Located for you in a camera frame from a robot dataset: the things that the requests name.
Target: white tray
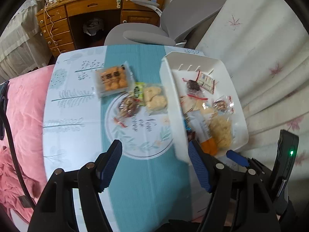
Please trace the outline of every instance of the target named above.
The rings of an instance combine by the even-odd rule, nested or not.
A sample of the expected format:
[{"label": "white tray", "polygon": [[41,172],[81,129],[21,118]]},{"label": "white tray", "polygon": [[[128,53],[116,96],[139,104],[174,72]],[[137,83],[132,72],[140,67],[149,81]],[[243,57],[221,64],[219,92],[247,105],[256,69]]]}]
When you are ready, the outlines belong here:
[{"label": "white tray", "polygon": [[195,70],[198,66],[201,71],[207,74],[213,70],[210,76],[215,79],[216,83],[218,82],[215,86],[213,95],[206,92],[209,102],[223,95],[231,96],[232,101],[234,101],[234,113],[232,115],[233,143],[228,149],[220,149],[216,157],[225,155],[226,151],[229,149],[234,151],[237,150],[245,145],[249,139],[242,107],[228,71],[222,61],[200,55],[170,52],[162,59],[160,78],[168,99],[167,110],[176,157],[189,164],[191,164],[191,161],[188,155],[187,133],[183,123],[183,114],[179,97],[186,95],[185,83],[182,78],[195,80],[197,76]]}]

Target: black cable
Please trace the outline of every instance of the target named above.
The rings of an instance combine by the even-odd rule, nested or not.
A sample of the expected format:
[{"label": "black cable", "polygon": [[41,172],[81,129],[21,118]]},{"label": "black cable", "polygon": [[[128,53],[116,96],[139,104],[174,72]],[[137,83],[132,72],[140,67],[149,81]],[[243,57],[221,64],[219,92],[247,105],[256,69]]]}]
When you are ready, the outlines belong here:
[{"label": "black cable", "polygon": [[13,164],[14,164],[14,167],[15,167],[15,172],[16,172],[18,181],[20,182],[21,188],[23,189],[23,192],[26,196],[26,199],[28,200],[32,209],[34,209],[36,205],[35,205],[34,201],[32,200],[32,198],[29,194],[29,191],[26,187],[23,176],[21,174],[21,171],[20,171],[20,168],[19,168],[19,165],[18,165],[17,156],[16,156],[15,146],[14,146],[14,142],[13,142],[11,127],[10,127],[10,124],[9,124],[9,120],[7,119],[7,115],[5,114],[2,107],[0,107],[0,118],[2,119],[5,131],[7,133],[7,140],[9,142],[10,152],[11,152],[11,156],[12,156],[12,160],[13,160]]}]

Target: office chair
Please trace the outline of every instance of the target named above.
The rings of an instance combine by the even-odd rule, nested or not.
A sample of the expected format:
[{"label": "office chair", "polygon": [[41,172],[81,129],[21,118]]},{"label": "office chair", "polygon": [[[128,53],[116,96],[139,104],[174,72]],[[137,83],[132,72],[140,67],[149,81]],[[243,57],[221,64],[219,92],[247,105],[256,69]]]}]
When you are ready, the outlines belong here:
[{"label": "office chair", "polygon": [[199,24],[219,12],[226,0],[172,0],[161,11],[158,3],[131,0],[154,10],[160,16],[160,27],[147,23],[123,23],[114,27],[104,45],[158,44],[183,47],[185,37]]}]

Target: wooden desk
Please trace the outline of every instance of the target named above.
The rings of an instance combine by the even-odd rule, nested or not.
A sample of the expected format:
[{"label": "wooden desk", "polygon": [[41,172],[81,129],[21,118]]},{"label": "wooden desk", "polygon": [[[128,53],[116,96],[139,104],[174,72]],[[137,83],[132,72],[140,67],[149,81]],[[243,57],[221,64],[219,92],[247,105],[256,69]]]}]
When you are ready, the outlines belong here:
[{"label": "wooden desk", "polygon": [[[156,2],[162,9],[164,0]],[[64,0],[49,6],[45,13],[42,9],[36,16],[55,57],[60,52],[87,48],[90,37],[83,32],[82,26],[95,17],[103,19],[105,34],[121,23],[141,22],[156,26],[160,23],[157,13],[130,0]]]}]

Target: pink bedding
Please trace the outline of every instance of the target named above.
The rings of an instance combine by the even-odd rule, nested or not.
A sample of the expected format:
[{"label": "pink bedding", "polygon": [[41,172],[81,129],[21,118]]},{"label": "pink bedding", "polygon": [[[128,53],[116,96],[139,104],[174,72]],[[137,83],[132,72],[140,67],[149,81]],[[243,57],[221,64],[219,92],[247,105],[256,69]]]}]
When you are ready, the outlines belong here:
[{"label": "pink bedding", "polygon": [[[37,201],[46,185],[42,124],[45,99],[54,65],[46,66],[10,80],[7,91],[7,118],[10,122],[18,162],[29,192]],[[0,140],[0,202],[30,221],[33,210],[23,208],[18,196],[23,191],[12,166],[7,137]]]}]

